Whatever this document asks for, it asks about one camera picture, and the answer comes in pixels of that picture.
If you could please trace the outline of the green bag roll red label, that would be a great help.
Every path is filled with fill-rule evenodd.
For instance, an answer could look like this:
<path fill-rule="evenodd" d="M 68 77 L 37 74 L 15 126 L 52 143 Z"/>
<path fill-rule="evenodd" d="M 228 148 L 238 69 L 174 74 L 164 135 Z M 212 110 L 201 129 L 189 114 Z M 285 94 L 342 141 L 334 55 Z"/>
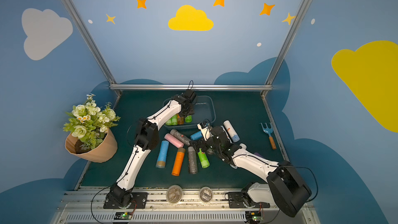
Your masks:
<path fill-rule="evenodd" d="M 191 123 L 193 121 L 192 116 L 189 115 L 187 117 L 184 118 L 185 123 Z"/>

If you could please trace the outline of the orange bag roll gold end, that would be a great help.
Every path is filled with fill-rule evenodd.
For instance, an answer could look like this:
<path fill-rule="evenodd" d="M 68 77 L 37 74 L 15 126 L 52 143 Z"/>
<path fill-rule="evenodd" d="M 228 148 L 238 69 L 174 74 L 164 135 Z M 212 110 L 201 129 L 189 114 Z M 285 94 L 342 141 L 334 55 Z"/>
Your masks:
<path fill-rule="evenodd" d="M 181 117 L 180 115 L 177 115 L 177 124 L 178 125 L 183 125 L 185 122 L 185 118 Z"/>

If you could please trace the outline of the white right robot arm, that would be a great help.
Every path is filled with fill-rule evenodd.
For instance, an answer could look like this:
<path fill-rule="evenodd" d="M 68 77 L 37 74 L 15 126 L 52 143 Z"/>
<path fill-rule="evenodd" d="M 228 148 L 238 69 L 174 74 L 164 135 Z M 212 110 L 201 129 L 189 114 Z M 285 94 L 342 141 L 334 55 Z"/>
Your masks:
<path fill-rule="evenodd" d="M 309 201 L 312 191 L 290 162 L 270 161 L 250 153 L 244 144 L 230 142 L 222 127 L 207 127 L 201 133 L 201 148 L 212 149 L 223 162 L 245 169 L 265 181 L 264 184 L 249 184 L 243 189 L 246 204 L 274 204 L 287 216 L 295 217 Z"/>

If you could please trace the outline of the light green bag roll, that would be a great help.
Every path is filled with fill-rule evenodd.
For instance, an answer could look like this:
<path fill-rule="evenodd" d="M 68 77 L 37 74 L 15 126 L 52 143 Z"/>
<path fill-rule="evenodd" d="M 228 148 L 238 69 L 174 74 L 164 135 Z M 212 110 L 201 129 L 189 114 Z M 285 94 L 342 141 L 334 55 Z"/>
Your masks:
<path fill-rule="evenodd" d="M 178 125 L 178 115 L 177 115 L 177 114 L 174 115 L 174 116 L 171 118 L 171 123 L 172 123 L 172 125 Z"/>

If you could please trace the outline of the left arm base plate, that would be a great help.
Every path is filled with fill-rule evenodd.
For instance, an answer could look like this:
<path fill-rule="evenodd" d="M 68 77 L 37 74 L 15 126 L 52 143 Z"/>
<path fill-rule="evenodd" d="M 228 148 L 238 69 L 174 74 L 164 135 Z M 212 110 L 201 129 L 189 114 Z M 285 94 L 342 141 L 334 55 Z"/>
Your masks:
<path fill-rule="evenodd" d="M 117 198 L 109 193 L 103 209 L 144 209 L 146 207 L 148 194 L 146 192 L 131 192 Z"/>

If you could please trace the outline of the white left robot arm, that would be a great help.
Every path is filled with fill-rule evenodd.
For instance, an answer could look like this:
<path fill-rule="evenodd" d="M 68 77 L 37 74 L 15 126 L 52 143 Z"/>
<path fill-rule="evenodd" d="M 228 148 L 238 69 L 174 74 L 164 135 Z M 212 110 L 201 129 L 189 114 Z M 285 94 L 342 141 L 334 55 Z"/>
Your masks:
<path fill-rule="evenodd" d="M 132 154 L 117 181 L 109 188 L 104 209 L 128 209 L 133 202 L 132 189 L 139 171 L 149 155 L 160 141 L 159 130 L 173 116 L 186 117 L 194 114 L 197 94 L 187 89 L 176 94 L 169 102 L 153 115 L 138 121 Z"/>

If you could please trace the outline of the blue bag roll gold end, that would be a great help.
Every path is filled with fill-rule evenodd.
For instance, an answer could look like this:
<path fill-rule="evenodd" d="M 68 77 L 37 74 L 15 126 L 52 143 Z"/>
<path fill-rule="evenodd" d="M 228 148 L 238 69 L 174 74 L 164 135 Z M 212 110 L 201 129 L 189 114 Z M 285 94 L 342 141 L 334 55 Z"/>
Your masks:
<path fill-rule="evenodd" d="M 161 142 L 159 155 L 158 155 L 157 162 L 155 165 L 156 168 L 159 168 L 159 169 L 165 168 L 169 144 L 170 143 L 166 140 Z"/>

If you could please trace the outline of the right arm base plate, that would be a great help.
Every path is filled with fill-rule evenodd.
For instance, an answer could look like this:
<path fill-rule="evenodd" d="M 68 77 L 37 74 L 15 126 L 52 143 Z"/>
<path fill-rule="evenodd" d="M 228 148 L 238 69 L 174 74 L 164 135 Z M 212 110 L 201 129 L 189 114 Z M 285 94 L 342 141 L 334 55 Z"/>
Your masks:
<path fill-rule="evenodd" d="M 229 208 L 270 208 L 269 203 L 252 201 L 246 194 L 242 192 L 228 192 L 226 193 Z"/>

